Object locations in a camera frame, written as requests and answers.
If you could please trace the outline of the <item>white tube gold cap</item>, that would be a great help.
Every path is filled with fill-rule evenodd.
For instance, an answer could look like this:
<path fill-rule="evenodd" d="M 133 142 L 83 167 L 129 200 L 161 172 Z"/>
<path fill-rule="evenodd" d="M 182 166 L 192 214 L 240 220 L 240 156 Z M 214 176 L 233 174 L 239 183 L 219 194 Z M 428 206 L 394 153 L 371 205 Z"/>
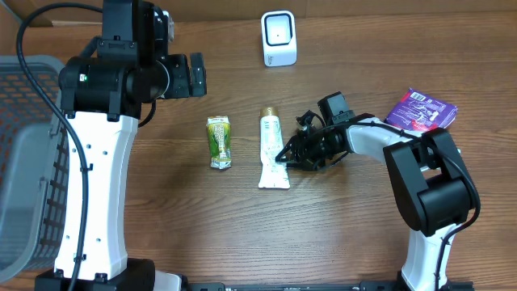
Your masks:
<path fill-rule="evenodd" d="M 262 173 L 258 182 L 259 188 L 289 189 L 287 167 L 275 160 L 284 148 L 280 118 L 274 107 L 265 107 L 260 111 L 260 160 Z"/>

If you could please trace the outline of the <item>red purple snack pack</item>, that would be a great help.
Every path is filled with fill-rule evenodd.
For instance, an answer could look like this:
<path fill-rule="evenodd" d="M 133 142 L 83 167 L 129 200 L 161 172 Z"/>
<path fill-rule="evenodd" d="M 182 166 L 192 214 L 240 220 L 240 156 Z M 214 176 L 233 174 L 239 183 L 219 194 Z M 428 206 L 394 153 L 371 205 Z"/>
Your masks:
<path fill-rule="evenodd" d="M 427 132 L 447 128 L 458 107 L 410 88 L 385 118 L 385 123 L 404 130 Z"/>

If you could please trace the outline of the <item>green drink carton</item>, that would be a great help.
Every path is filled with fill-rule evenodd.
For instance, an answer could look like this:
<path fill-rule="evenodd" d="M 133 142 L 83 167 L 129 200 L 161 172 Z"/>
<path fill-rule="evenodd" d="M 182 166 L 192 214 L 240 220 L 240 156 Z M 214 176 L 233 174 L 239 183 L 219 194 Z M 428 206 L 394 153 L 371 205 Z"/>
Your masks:
<path fill-rule="evenodd" d="M 208 144 L 211 167 L 224 170 L 231 167 L 231 125 L 227 116 L 207 119 Z"/>

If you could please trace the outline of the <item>grey plastic mesh basket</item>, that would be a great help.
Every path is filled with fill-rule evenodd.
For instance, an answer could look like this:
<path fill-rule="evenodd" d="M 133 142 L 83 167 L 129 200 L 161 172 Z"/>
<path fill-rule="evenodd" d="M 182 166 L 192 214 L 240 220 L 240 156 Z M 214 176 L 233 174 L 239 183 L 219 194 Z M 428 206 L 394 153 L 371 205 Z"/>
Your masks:
<path fill-rule="evenodd" d="M 67 133 L 15 56 L 1 58 L 1 280 L 52 268 L 65 224 Z"/>

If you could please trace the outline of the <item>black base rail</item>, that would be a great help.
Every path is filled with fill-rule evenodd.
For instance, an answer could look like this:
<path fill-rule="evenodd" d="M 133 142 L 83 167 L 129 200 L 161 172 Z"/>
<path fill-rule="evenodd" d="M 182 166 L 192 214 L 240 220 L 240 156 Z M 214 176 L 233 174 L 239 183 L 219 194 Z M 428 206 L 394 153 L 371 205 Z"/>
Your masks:
<path fill-rule="evenodd" d="M 223 283 L 188 283 L 187 291 L 393 291 L 395 281 L 362 281 L 357 284 L 316 285 L 225 285 Z"/>

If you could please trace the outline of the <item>white barcode scanner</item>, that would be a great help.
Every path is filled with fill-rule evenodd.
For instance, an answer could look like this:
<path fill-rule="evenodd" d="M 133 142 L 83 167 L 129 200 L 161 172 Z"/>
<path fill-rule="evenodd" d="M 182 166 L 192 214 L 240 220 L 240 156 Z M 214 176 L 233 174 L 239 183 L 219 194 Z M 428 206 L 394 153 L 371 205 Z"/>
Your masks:
<path fill-rule="evenodd" d="M 294 65 L 297 61 L 295 17 L 291 11 L 269 11 L 261 18 L 263 60 L 266 67 Z"/>

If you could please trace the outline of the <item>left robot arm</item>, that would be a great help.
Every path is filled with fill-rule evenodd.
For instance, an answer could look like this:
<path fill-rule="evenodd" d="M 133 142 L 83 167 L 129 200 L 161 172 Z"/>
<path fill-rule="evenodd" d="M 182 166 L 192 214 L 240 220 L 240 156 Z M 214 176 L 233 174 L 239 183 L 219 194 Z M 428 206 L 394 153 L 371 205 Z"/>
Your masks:
<path fill-rule="evenodd" d="M 128 257 L 124 203 L 142 106 L 204 96 L 203 57 L 169 54 L 173 21 L 151 2 L 106 1 L 101 11 L 101 36 L 59 74 L 54 112 L 69 138 L 65 225 L 53 269 L 35 287 L 182 291 L 183 276 Z"/>

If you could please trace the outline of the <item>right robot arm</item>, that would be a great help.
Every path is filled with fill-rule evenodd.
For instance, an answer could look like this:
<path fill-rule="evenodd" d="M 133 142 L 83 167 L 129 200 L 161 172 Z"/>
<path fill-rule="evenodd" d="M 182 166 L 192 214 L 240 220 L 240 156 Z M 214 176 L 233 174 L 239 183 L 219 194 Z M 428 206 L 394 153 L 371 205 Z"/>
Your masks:
<path fill-rule="evenodd" d="M 479 217 L 481 201 L 452 136 L 437 128 L 419 133 L 355 114 L 338 91 L 297 118 L 298 130 L 276 155 L 303 171 L 322 171 L 348 154 L 387 167 L 397 209 L 410 228 L 406 261 L 394 281 L 366 281 L 362 290 L 472 290 L 446 269 L 456 234 Z"/>

